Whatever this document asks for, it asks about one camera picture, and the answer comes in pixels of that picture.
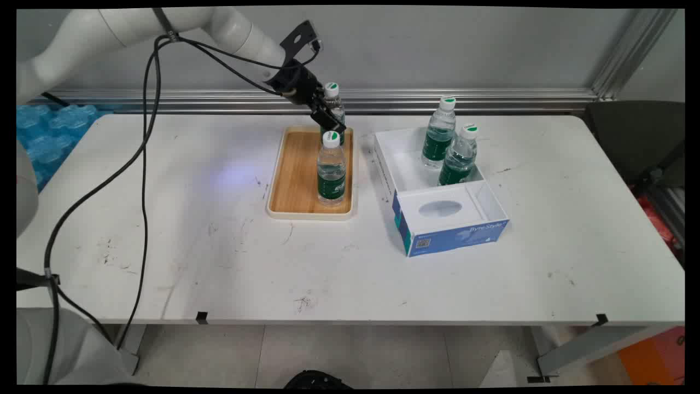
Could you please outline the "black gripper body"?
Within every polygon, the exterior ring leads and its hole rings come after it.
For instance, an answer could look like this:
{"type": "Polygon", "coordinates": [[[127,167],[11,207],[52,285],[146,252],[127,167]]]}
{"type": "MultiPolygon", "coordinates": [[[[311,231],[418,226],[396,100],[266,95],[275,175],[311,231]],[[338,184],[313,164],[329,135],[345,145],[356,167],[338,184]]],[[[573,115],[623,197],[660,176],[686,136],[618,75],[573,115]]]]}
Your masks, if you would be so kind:
{"type": "Polygon", "coordinates": [[[272,78],[266,81],[272,90],[282,93],[283,97],[295,105],[305,105],[316,110],[322,100],[322,85],[318,78],[295,59],[288,60],[272,78]]]}

